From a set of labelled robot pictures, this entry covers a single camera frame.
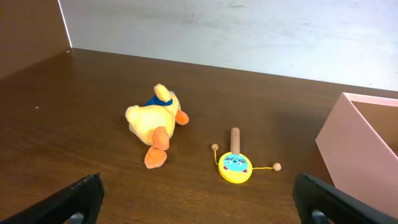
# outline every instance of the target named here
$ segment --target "white wall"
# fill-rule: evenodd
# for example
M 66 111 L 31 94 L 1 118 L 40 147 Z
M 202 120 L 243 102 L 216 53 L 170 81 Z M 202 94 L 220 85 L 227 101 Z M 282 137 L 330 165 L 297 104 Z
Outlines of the white wall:
M 396 0 L 61 0 L 73 47 L 398 91 Z

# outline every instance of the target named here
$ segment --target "rattle drum toy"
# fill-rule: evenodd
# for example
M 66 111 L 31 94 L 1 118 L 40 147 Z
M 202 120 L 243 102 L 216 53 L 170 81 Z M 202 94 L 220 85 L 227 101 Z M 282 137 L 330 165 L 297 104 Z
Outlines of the rattle drum toy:
M 252 166 L 250 160 L 243 154 L 240 150 L 240 138 L 239 129 L 233 128 L 231 130 L 231 152 L 227 152 L 222 155 L 217 162 L 216 151 L 218 149 L 217 144 L 211 146 L 214 150 L 215 162 L 218 165 L 218 171 L 221 176 L 227 181 L 234 184 L 241 184 L 247 181 L 254 169 L 274 169 L 275 171 L 280 171 L 281 166 L 279 163 L 275 163 L 273 167 L 254 167 Z

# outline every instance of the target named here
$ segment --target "stuffed duck toy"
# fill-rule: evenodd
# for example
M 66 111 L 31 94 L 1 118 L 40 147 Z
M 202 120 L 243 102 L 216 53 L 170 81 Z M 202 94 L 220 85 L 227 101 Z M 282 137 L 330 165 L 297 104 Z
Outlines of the stuffed duck toy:
M 166 150 L 173 135 L 175 123 L 185 125 L 188 115 L 181 110 L 175 93 L 157 84 L 155 96 L 145 106 L 130 106 L 126 111 L 129 129 L 143 143 L 151 146 L 144 162 L 148 169 L 160 167 L 167 159 Z

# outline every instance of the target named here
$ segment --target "blue cat face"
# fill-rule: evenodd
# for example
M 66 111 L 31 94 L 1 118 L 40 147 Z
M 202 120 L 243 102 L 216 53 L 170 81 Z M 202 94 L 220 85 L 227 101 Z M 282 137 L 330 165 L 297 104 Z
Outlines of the blue cat face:
M 224 170 L 248 172 L 248 162 L 240 155 L 228 155 L 224 158 Z

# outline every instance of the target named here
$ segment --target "pink box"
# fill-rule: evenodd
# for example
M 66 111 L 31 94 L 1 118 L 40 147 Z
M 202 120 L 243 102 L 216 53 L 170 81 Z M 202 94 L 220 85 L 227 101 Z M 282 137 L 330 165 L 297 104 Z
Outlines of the pink box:
M 315 140 L 337 189 L 395 218 L 398 157 L 387 142 L 398 142 L 397 109 L 395 99 L 342 93 Z

